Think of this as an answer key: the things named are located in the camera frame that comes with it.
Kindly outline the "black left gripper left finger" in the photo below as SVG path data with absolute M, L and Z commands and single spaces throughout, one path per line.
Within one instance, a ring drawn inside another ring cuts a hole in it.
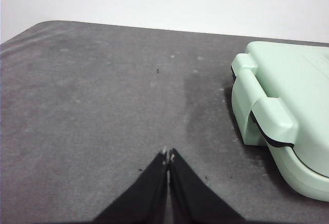
M 164 223 L 168 189 L 167 151 L 162 149 L 137 180 L 94 223 Z

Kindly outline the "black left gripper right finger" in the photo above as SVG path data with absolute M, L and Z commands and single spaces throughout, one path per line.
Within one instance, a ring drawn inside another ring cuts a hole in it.
M 170 150 L 169 172 L 174 223 L 245 222 L 206 186 L 174 148 Z

